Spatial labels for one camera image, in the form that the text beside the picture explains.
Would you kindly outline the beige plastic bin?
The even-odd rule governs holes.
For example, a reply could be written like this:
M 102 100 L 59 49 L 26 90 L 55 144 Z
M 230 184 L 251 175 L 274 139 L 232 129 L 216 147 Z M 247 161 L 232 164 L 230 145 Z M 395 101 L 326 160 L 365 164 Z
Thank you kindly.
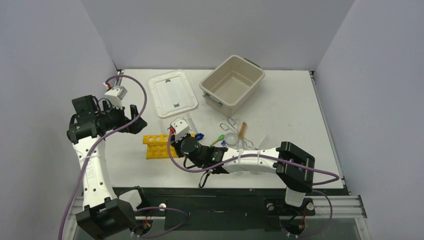
M 256 91 L 266 73 L 256 63 L 231 55 L 199 83 L 205 102 L 232 117 Z

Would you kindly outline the yellow test tube rack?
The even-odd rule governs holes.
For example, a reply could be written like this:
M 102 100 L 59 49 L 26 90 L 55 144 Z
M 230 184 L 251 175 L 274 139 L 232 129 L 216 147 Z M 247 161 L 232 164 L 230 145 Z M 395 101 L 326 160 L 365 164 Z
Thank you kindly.
M 168 135 L 144 135 L 142 143 L 146 145 L 146 159 L 168 159 Z

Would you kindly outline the aluminium rail frame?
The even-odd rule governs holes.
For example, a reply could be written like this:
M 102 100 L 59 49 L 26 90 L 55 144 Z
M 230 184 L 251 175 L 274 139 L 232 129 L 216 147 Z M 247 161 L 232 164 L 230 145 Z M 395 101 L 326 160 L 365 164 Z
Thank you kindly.
M 313 200 L 315 218 L 326 218 L 330 215 L 330 205 L 322 195 L 310 196 Z M 359 195 L 339 195 L 329 196 L 332 204 L 332 219 L 366 219 L 367 214 Z M 77 222 L 76 213 L 82 209 L 83 197 L 77 196 L 71 205 L 67 215 L 67 220 L 62 234 L 63 240 L 72 240 L 74 238 Z

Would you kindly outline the brown test tube brush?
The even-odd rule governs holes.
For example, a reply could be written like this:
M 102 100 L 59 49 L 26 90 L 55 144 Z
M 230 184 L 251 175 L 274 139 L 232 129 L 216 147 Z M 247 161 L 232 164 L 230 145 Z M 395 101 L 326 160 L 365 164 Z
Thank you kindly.
M 240 125 L 240 129 L 237 134 L 239 139 L 243 139 L 245 137 L 246 130 L 247 130 L 247 123 L 243 121 Z

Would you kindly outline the white evaporating dish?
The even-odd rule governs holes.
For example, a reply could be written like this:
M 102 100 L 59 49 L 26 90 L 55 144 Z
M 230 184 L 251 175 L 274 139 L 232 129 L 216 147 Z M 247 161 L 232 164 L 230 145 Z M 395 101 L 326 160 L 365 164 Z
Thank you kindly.
M 229 132 L 225 134 L 224 141 L 228 146 L 235 146 L 239 141 L 239 137 L 236 133 Z

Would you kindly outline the graduated cylinder blue base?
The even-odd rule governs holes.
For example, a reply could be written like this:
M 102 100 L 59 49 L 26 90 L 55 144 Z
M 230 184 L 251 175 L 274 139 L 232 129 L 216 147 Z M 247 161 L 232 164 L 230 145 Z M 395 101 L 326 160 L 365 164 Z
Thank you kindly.
M 191 117 L 191 115 L 189 113 L 186 113 L 186 117 L 187 117 L 187 121 L 188 121 L 188 123 L 190 125 L 191 130 L 194 132 L 195 139 L 197 141 L 201 141 L 204 138 L 204 134 L 203 133 L 200 133 L 197 130 L 197 128 L 195 126 L 195 123 L 194 123 L 194 121 L 193 121 L 193 119 L 192 119 L 192 117 Z

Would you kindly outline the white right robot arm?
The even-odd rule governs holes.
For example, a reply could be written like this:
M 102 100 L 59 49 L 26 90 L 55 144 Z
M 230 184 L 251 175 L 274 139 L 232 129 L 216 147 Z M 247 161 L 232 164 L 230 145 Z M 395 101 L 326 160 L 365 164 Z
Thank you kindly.
M 202 145 L 189 135 L 176 140 L 171 135 L 167 150 L 175 150 L 179 158 L 189 160 L 192 165 L 183 166 L 182 170 L 190 173 L 276 174 L 286 186 L 282 207 L 289 214 L 296 213 L 302 207 L 306 194 L 313 188 L 315 157 L 289 141 L 283 141 L 275 148 L 244 150 Z

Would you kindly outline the white bin lid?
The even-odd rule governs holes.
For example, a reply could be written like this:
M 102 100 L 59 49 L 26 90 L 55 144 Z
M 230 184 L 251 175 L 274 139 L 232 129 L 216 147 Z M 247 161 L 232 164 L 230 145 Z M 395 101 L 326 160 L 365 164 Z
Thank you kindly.
M 182 69 L 153 76 L 148 85 L 154 109 L 161 119 L 192 111 L 198 106 L 190 81 Z

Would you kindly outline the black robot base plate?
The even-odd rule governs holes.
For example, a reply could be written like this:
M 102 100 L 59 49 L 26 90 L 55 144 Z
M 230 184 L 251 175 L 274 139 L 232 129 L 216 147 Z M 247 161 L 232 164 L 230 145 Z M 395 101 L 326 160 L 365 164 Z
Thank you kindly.
M 300 207 L 285 203 L 282 188 L 154 188 L 114 187 L 117 196 L 135 191 L 141 195 L 136 216 L 164 218 L 164 229 L 177 231 L 276 232 L 304 229 L 304 217 L 317 216 L 313 197 L 346 196 L 347 189 L 317 189 L 308 193 Z

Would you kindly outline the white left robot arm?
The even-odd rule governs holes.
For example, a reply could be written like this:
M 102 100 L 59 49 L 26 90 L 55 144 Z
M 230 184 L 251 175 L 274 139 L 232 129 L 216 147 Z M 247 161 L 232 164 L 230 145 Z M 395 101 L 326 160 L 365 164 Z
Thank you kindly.
M 149 209 L 149 201 L 135 186 L 123 193 L 113 190 L 105 157 L 110 133 L 138 134 L 147 123 L 139 118 L 136 105 L 130 105 L 131 118 L 124 107 L 106 99 L 103 106 L 93 95 L 72 100 L 75 114 L 71 116 L 67 137 L 75 150 L 83 184 L 82 211 L 76 214 L 77 225 L 95 240 L 104 240 L 136 226 L 136 215 Z

